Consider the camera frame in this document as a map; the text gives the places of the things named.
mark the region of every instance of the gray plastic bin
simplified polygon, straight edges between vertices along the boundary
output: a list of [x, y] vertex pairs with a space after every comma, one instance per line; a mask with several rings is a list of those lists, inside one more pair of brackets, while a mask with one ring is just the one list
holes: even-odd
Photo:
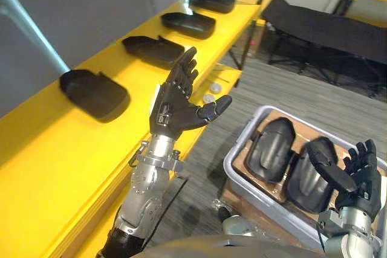
[[[319, 237], [314, 227], [312, 227], [310, 224], [306, 223], [305, 221], [303, 221], [302, 219], [294, 215], [292, 212], [288, 211], [281, 204], [278, 204], [276, 201], [272, 200], [272, 198], [267, 196], [264, 192], [260, 191], [260, 189], [256, 188], [254, 185], [252, 185], [246, 179], [244, 179], [241, 175], [239, 175], [232, 167], [233, 160], [238, 156], [239, 152], [243, 149], [246, 142], [251, 137], [252, 133], [256, 130], [258, 124], [260, 124], [260, 122], [263, 121], [263, 119], [265, 119], [265, 117], [268, 116], [268, 114], [272, 110], [277, 110], [291, 118], [296, 119], [297, 121], [300, 121], [306, 124], [307, 126], [315, 129], [316, 131], [321, 132], [322, 134], [329, 137], [329, 139], [333, 143], [339, 146], [342, 146], [343, 148], [349, 149], [355, 146], [353, 144], [346, 142], [343, 139], [340, 139], [339, 137], [336, 137], [330, 134], [329, 132], [319, 129], [318, 127], [313, 126], [312, 124], [309, 124], [301, 120], [300, 118], [297, 118], [291, 114], [288, 114], [283, 110], [280, 110], [274, 106], [262, 106], [258, 108], [258, 110], [255, 112], [253, 117], [247, 122], [240, 136], [235, 141], [235, 144], [230, 149], [230, 151], [228, 152], [228, 154], [224, 159], [224, 163], [223, 163], [224, 171], [226, 172], [227, 176], [230, 179], [230, 185], [232, 189], [237, 194], [239, 194], [244, 199], [249, 201], [249, 203], [254, 205], [258, 210], [262, 211], [270, 219], [276, 221], [289, 233], [297, 237], [299, 241], [302, 244], [304, 244], [306, 247], [309, 247], [310, 249], [321, 249]], [[381, 160], [380, 158], [378, 158], [377, 161], [378, 161], [379, 167], [381, 167], [384, 170], [387, 169], [387, 163], [384, 160]], [[379, 215], [387, 217], [386, 208], [387, 206], [384, 206], [384, 208], [380, 211]], [[381, 231], [378, 231], [379, 232], [378, 236], [380, 236], [382, 241], [386, 241], [386, 238], [387, 238], [386, 226], [385, 226], [384, 220], [385, 219], [379, 219], [380, 225], [378, 225], [378, 228], [382, 229]], [[323, 241], [326, 241], [327, 239], [325, 236], [322, 236], [322, 238], [323, 238]], [[385, 250], [386, 248], [382, 247], [380, 251], [381, 253], [380, 258], [386, 257]]]

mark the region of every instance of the gray carpet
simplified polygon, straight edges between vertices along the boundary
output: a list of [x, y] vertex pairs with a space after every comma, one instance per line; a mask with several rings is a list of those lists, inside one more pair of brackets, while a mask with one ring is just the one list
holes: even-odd
[[[227, 65], [232, 61], [225, 57], [222, 63]], [[184, 174], [190, 180], [166, 213], [149, 247], [182, 237], [221, 232], [221, 223], [211, 203], [226, 180], [223, 158], [259, 106], [277, 106], [350, 143], [372, 138], [378, 156], [385, 159], [387, 104], [384, 102], [256, 59], [247, 59], [239, 86], [231, 96], [230, 108], [208, 125], [187, 159]], [[180, 184], [180, 180], [174, 181], [166, 193], [166, 202]]]

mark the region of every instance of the white button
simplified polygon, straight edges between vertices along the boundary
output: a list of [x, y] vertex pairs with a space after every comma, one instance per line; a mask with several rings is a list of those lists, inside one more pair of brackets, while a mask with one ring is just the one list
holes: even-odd
[[215, 97], [211, 94], [206, 94], [203, 96], [203, 102], [204, 104], [215, 102]]
[[210, 91], [212, 94], [219, 94], [222, 91], [222, 86], [218, 83], [212, 83], [210, 86]]

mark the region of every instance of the black wire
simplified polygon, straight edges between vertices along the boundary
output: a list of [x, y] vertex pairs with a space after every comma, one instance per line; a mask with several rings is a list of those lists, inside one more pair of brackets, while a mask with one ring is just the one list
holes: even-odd
[[174, 202], [174, 200], [177, 198], [178, 194], [181, 192], [181, 190], [183, 189], [183, 187], [186, 185], [186, 183], [188, 182], [189, 178], [185, 178], [184, 179], [184, 182], [181, 184], [180, 188], [178, 189], [178, 191], [176, 192], [176, 194], [174, 195], [174, 197], [171, 199], [171, 201], [168, 203], [168, 205], [166, 206], [164, 212], [161, 214], [160, 218], [158, 218], [158, 221], [156, 223], [156, 226], [155, 228], [153, 229], [153, 232], [152, 234], [149, 236], [149, 238], [146, 240], [146, 242], [144, 243], [143, 245], [143, 248], [141, 249], [141, 251], [144, 251], [145, 247], [147, 246], [147, 244], [152, 240], [153, 238], [153, 235], [156, 233], [156, 230], [157, 230], [157, 227], [159, 226], [159, 224], [161, 223], [161, 220], [163, 219], [163, 217], [165, 216], [166, 212], [168, 211], [169, 207], [172, 205], [172, 203]]
[[318, 223], [316, 224], [316, 230], [317, 230], [317, 234], [319, 235], [322, 251], [324, 251], [324, 253], [325, 253], [324, 242], [322, 241], [322, 238], [321, 238], [320, 225]]

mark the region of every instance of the robotic arm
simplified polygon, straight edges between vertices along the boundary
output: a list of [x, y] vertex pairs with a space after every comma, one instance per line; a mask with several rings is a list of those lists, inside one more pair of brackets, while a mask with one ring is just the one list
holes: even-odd
[[144, 240], [161, 215], [163, 193], [169, 184], [169, 171], [182, 170], [175, 141], [184, 130], [195, 129], [214, 121], [231, 104], [225, 95], [203, 107], [189, 103], [192, 84], [198, 75], [193, 70], [196, 48], [187, 50], [160, 86], [151, 116], [151, 140], [143, 141], [143, 154], [137, 157], [131, 188], [109, 232], [99, 258], [127, 258], [139, 253]]
[[377, 170], [376, 148], [372, 140], [351, 148], [351, 158], [340, 169], [318, 148], [309, 148], [310, 161], [339, 195], [336, 209], [320, 213], [319, 225], [329, 238], [325, 244], [328, 257], [372, 258], [382, 241], [373, 235], [371, 224], [380, 210], [381, 176]]

